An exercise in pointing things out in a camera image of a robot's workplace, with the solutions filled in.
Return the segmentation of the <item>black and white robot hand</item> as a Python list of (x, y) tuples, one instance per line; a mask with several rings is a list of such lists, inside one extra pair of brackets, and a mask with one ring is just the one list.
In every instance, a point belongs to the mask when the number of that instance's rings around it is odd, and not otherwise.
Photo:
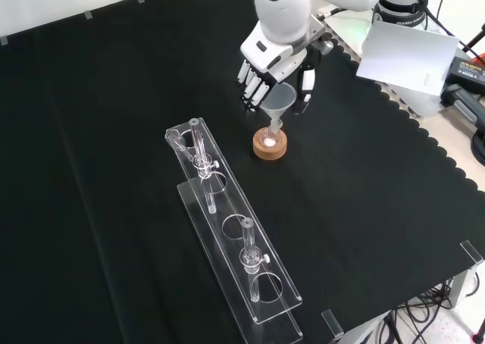
[(236, 78), (242, 89), (242, 105), (248, 111), (257, 111), (268, 99), (269, 93), (285, 80), (296, 75), (296, 114), (301, 114), (311, 101), (316, 71), (324, 55), (333, 49), (325, 36), (322, 17), (309, 18), (306, 34), (291, 45), (278, 45), (262, 32), (258, 23), (240, 47), (244, 57)]

